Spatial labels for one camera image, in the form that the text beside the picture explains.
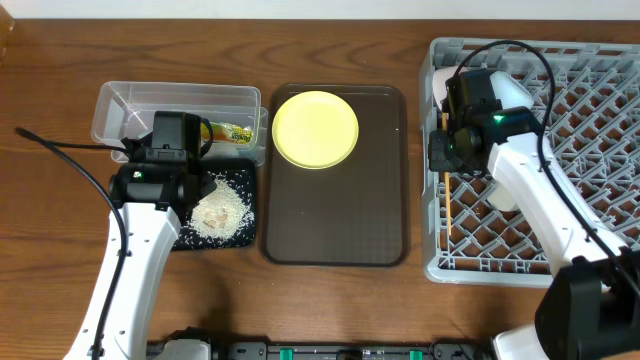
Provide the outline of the green snack wrapper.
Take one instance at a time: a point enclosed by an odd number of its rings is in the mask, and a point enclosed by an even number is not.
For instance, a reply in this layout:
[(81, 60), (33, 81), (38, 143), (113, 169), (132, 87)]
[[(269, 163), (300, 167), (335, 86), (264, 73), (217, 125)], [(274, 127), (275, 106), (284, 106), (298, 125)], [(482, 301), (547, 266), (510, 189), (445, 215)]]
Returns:
[(249, 144), (254, 138), (254, 133), (250, 128), (242, 128), (231, 123), (210, 122), (209, 126), (201, 124), (201, 138), (204, 142)]

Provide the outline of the yellow plate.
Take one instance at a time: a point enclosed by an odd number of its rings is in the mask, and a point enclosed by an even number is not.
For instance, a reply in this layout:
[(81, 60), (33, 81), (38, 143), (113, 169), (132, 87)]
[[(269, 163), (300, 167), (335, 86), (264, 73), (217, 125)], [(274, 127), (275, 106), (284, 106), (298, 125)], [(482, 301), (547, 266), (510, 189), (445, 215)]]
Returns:
[(279, 154), (310, 170), (345, 160), (357, 144), (359, 131), (353, 108), (338, 95), (318, 90), (286, 100), (272, 123), (272, 139)]

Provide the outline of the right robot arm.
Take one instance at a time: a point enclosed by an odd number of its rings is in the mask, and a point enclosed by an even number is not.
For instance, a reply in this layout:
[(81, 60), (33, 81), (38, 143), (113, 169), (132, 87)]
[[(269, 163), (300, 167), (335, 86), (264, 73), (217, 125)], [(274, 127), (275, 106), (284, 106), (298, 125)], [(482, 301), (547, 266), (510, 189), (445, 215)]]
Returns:
[(434, 172), (488, 174), (539, 241), (553, 281), (531, 325), (493, 339), (499, 359), (603, 359), (639, 348), (639, 254), (602, 224), (553, 157), (533, 101), (509, 75), (435, 72), (443, 114)]

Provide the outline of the wooden chopstick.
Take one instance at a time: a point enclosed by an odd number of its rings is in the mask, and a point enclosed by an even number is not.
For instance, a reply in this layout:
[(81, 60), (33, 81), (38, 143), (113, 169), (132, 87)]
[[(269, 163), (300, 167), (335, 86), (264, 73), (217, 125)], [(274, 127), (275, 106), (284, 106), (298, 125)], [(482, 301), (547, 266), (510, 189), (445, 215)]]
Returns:
[[(448, 130), (448, 113), (441, 113), (441, 126), (445, 135)], [(452, 220), (451, 220), (451, 189), (450, 189), (450, 173), (444, 172), (443, 179), (445, 184), (445, 215), (446, 215), (446, 238), (448, 239), (452, 232)]]

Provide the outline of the white cup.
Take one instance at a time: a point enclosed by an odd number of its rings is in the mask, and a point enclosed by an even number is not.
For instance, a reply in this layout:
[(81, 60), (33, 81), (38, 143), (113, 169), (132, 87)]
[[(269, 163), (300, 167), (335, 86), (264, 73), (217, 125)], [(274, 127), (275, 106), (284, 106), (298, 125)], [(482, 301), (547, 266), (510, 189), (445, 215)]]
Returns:
[(513, 197), (513, 194), (518, 190), (514, 182), (504, 186), (503, 183), (493, 179), (492, 185), (492, 190), (486, 199), (489, 205), (501, 212), (516, 212), (520, 210), (517, 201)]

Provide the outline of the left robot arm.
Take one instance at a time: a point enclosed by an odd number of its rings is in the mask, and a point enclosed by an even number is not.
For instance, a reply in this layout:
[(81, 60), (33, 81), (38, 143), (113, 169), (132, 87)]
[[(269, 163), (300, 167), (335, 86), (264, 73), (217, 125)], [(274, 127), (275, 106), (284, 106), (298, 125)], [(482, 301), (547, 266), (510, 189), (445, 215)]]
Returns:
[(158, 111), (153, 129), (129, 140), (112, 176), (105, 255), (69, 359), (143, 359), (158, 287), (187, 215), (216, 188), (201, 167), (208, 120)]

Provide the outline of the blue bowl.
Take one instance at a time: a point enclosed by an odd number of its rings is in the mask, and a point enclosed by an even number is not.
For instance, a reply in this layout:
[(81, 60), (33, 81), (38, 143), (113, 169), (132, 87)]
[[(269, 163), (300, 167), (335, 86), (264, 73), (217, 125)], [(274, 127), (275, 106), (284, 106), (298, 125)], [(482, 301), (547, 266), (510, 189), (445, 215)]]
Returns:
[(494, 96), (501, 102), (503, 109), (532, 108), (534, 100), (531, 94), (512, 76), (503, 71), (495, 71), (490, 75), (489, 79)]

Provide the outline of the pink bowl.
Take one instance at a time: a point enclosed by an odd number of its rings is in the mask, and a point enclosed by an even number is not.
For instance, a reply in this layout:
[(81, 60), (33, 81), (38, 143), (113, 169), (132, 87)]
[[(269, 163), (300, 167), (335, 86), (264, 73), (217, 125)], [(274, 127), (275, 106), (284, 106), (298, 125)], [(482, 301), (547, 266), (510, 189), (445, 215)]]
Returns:
[(454, 75), (456, 70), (456, 67), (441, 68), (436, 70), (432, 76), (433, 96), (440, 112), (450, 112), (446, 81)]

